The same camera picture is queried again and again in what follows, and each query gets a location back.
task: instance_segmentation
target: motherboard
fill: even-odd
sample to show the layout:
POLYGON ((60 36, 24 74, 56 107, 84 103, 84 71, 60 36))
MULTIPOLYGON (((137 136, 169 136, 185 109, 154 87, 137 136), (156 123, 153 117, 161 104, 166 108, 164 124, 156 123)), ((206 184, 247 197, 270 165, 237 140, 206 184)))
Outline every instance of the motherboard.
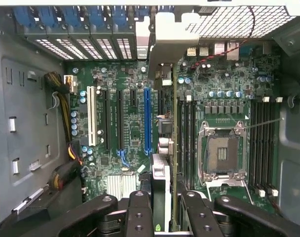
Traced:
POLYGON ((231 194, 273 211, 259 191, 276 185, 278 123, 257 124, 278 117, 279 53, 256 54, 255 48, 241 48, 239 60, 220 56, 198 67, 197 57, 185 55, 172 75, 177 98, 173 86, 154 90, 147 62, 67 63, 86 200, 105 193, 121 199, 139 189, 151 154, 167 154, 158 121, 173 120, 177 100, 178 173, 186 188, 209 199, 231 194), (210 185, 224 177, 236 183, 210 185))

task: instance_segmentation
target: red cable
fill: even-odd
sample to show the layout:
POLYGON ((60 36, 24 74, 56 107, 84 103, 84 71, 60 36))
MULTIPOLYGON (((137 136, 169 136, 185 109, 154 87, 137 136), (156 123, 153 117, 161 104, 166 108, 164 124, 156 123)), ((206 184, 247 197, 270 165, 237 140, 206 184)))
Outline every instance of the red cable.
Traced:
POLYGON ((237 46, 237 47, 235 47, 235 48, 233 48, 233 49, 227 50, 227 51, 222 52, 222 53, 219 53, 219 54, 215 54, 215 55, 208 56, 207 58, 204 58, 204 59, 202 59, 202 60, 196 62, 196 63, 191 67, 192 69, 195 69, 196 67, 199 66, 200 63, 206 62, 208 59, 211 59, 211 58, 214 58, 214 57, 217 57, 217 56, 222 56, 222 55, 225 55, 225 54, 230 53, 230 52, 232 52, 232 51, 235 51, 236 49, 240 48, 243 44, 245 44, 245 43, 250 39, 250 37, 251 37, 252 34, 253 34, 254 28, 255 28, 255 14, 254 14, 254 12, 253 12, 253 9, 252 9, 250 6, 249 6, 248 8, 249 8, 250 13, 252 14, 252 17, 253 17, 252 29, 251 29, 251 32, 250 32, 249 36, 248 36, 244 41, 242 41, 241 44, 239 44, 239 46, 237 46))

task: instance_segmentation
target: white pci slot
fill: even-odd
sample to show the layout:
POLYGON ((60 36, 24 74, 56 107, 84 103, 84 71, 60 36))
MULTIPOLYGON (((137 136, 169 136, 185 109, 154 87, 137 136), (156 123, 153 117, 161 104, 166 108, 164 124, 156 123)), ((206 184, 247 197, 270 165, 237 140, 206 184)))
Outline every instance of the white pci slot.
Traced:
POLYGON ((97 118, 96 118, 96 88, 87 88, 87 118, 89 128, 89 146, 97 145, 97 118))

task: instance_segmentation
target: blue pcie slot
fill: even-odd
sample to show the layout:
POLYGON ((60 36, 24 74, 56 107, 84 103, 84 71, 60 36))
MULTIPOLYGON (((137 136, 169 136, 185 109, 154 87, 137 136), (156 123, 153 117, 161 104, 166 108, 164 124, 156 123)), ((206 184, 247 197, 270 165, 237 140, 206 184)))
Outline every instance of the blue pcie slot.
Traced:
POLYGON ((151 90, 150 88, 144 89, 145 100, 145 154, 149 156, 152 153, 151 142, 151 90))

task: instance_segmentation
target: mesh vent grille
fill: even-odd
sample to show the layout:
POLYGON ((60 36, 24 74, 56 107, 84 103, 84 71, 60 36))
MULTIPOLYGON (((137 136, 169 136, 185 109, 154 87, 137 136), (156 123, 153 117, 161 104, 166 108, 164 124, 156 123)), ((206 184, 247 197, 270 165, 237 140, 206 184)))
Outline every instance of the mesh vent grille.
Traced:
POLYGON ((116 54, 108 39, 97 39, 96 41, 109 59, 117 59, 116 54))
POLYGON ((117 43, 119 45, 122 57, 124 59, 132 59, 131 52, 130 52, 130 46, 129 46, 129 40, 128 39, 117 39, 117 43))
POLYGON ((73 59, 73 57, 71 57, 70 55, 68 55, 67 53, 65 53, 60 48, 58 48, 57 46, 55 46, 54 44, 52 44, 51 42, 49 42, 46 39, 39 39, 39 40, 37 39, 36 42, 39 43, 40 45, 44 46, 45 48, 49 49, 51 52, 62 57, 63 59, 66 59, 66 60, 73 59))
MULTIPOLYGON (((252 38, 261 38, 295 17, 283 6, 254 6, 256 24, 252 38)), ((201 16, 200 23, 189 25, 190 32, 203 38, 246 38, 252 28, 252 15, 247 6, 218 7, 210 16, 201 16)))
POLYGON ((88 59, 77 47, 75 47, 69 40, 67 39, 56 39, 59 44, 61 44, 64 48, 69 50, 79 59, 88 59))
POLYGON ((94 46, 87 39, 76 40, 94 59, 103 59, 102 56, 96 51, 94 46))

